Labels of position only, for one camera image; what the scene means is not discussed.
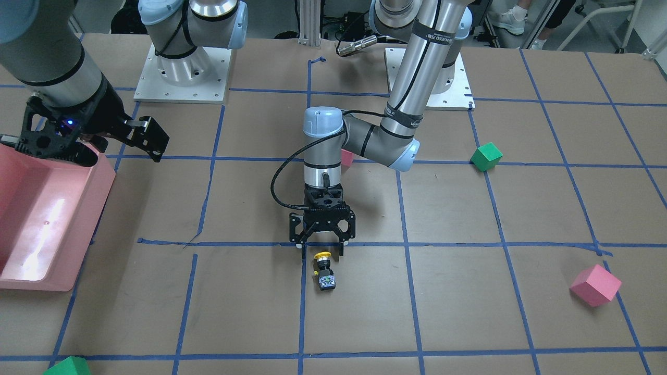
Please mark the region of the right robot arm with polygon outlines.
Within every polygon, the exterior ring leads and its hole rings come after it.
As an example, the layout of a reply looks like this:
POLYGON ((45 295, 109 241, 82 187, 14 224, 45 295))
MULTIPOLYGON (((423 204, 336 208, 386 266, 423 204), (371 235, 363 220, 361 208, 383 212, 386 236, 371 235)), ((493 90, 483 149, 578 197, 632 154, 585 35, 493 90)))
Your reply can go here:
MULTIPOLYGON (((134 119, 112 84, 68 25, 76 1, 2 1, 2 66, 32 95, 19 136, 2 145, 40 159, 90 168, 115 139, 155 163, 169 135, 150 116, 134 119)), ((208 49, 241 49, 248 26, 242 1, 140 1, 141 22, 152 39, 155 83, 165 89, 200 88, 212 81, 208 49)))

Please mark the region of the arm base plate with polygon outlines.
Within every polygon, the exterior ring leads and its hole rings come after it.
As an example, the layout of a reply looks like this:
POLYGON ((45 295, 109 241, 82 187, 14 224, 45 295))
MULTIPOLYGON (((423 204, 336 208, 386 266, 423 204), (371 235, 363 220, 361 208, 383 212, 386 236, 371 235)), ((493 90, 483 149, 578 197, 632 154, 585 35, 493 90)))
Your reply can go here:
MULTIPOLYGON (((398 75, 405 49, 386 48, 385 62, 390 90, 398 75)), ((474 110, 476 107, 462 55, 459 54, 453 66, 443 68, 427 102, 428 110, 474 110)))
POLYGON ((154 103, 223 104, 232 55, 230 49, 199 47, 187 57, 167 59, 157 56, 152 46, 134 99, 154 103))

